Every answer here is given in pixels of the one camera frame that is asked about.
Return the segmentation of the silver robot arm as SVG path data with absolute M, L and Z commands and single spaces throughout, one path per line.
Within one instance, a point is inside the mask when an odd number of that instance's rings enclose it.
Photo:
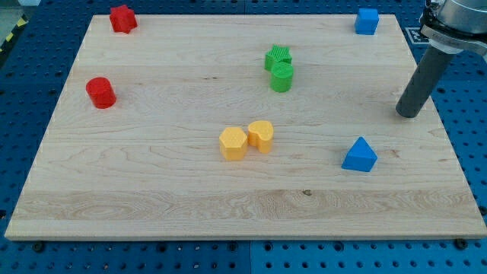
M 486 57 L 486 0 L 426 0 L 420 24 L 435 49 Z

